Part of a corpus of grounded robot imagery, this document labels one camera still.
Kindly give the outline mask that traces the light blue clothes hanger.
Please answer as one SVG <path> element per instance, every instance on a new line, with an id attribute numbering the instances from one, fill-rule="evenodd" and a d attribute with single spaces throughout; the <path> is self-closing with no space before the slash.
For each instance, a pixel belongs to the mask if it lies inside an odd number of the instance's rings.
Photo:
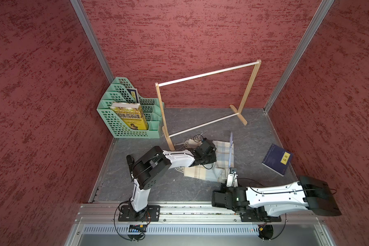
<path id="1" fill-rule="evenodd" d="M 230 132 L 230 141 L 229 141 L 229 160 L 228 160 L 228 169 L 231 169 L 232 166 L 232 153 L 233 153 L 233 132 Z"/>

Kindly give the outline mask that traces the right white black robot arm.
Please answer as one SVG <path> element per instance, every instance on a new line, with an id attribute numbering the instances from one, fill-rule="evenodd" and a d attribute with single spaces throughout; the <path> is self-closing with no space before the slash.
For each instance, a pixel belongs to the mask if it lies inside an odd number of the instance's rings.
<path id="1" fill-rule="evenodd" d="M 283 214 L 310 210 L 318 216 L 340 216 L 333 192 L 327 182 L 309 176 L 276 187 L 228 187 L 213 191 L 211 205 L 236 213 L 247 211 L 279 217 Z"/>

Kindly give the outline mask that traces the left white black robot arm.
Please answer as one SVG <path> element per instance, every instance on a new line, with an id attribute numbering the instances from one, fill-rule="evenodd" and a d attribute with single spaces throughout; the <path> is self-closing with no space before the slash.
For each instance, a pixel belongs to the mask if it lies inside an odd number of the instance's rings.
<path id="1" fill-rule="evenodd" d="M 170 169 L 209 165 L 216 162 L 216 146 L 204 138 L 195 149 L 165 151 L 152 147 L 140 159 L 126 156 L 134 189 L 130 205 L 134 212 L 142 212 L 148 206 L 150 190 Z"/>

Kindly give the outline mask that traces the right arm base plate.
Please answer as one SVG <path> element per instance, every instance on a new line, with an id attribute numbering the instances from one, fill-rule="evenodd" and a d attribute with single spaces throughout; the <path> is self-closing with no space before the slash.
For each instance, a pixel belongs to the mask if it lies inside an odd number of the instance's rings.
<path id="1" fill-rule="evenodd" d="M 240 215 L 242 222 L 281 222 L 281 217 L 271 217 L 267 214 L 264 207 L 250 208 Z"/>

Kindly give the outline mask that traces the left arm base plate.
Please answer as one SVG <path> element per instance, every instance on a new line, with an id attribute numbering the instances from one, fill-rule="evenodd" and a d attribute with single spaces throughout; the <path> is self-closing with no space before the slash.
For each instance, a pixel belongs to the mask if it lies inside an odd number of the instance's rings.
<path id="1" fill-rule="evenodd" d="M 156 222 L 159 221 L 161 206 L 149 205 L 143 210 L 136 212 L 131 205 L 123 205 L 120 208 L 118 221 L 143 221 Z"/>

